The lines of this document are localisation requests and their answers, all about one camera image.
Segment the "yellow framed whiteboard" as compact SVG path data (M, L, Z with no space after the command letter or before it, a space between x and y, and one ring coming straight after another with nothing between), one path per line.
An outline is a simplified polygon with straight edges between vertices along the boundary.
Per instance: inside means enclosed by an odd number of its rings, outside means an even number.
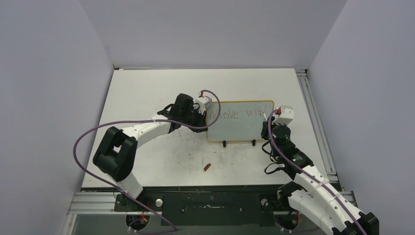
M262 140L262 123L274 107L272 100L222 101L221 106L213 102L206 114L206 124L213 123L206 133L207 141Z

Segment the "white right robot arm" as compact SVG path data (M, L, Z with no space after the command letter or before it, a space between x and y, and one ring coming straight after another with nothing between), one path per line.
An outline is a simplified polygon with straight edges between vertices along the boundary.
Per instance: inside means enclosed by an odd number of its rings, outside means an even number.
M271 117L263 122L261 137L271 147L268 155L276 170L291 178L277 190L278 206L302 213L327 235L378 235L378 218L364 213L339 193L291 142L289 127L273 121Z

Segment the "red marker cap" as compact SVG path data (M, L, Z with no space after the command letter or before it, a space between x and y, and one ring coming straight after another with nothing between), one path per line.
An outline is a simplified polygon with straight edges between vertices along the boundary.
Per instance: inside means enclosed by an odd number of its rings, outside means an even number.
M210 168L210 166L211 166L211 164L207 164L207 165L204 167L204 171L207 171L207 170Z

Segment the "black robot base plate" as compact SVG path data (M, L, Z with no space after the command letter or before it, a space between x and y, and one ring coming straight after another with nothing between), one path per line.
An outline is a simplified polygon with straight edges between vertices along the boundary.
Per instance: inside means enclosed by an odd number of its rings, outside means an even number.
M145 187L138 201L176 226L274 226L293 228L297 212L277 201L279 185Z

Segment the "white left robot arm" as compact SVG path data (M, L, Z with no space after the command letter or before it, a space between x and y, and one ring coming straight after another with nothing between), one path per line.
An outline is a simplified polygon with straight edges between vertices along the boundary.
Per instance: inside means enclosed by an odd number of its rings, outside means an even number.
M192 98L179 94L174 103L158 111L150 121L122 129L114 126L107 129L92 162L129 195L126 203L132 210L140 211L146 204L146 197L141 194L144 188L132 172L137 149L184 124L193 132L206 132L206 109L211 103L208 96Z

